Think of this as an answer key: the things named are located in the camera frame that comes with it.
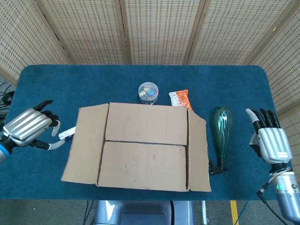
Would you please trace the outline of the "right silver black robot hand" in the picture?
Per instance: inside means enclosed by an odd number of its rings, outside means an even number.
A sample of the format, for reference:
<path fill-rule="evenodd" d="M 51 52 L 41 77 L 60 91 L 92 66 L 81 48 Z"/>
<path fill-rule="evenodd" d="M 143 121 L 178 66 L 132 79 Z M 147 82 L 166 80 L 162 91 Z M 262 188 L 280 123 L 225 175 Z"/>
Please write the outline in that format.
<path fill-rule="evenodd" d="M 259 111 L 247 108 L 246 113 L 255 128 L 249 146 L 269 165 L 287 164 L 293 155 L 276 113 L 263 108 Z"/>

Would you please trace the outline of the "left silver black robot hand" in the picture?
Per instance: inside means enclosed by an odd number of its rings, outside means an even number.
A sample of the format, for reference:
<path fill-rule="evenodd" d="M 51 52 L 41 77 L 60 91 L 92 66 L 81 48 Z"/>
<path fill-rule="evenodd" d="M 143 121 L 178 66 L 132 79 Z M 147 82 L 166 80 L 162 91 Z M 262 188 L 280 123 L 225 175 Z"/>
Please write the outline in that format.
<path fill-rule="evenodd" d="M 31 146 L 44 150 L 55 150 L 65 141 L 46 143 L 38 140 L 48 128 L 52 127 L 52 136 L 56 136 L 60 128 L 58 115 L 51 111 L 44 111 L 44 107 L 51 104 L 52 100 L 46 100 L 33 108 L 29 108 L 15 117 L 3 127 L 3 136 L 0 139 L 0 149 L 11 154 L 14 147 Z"/>

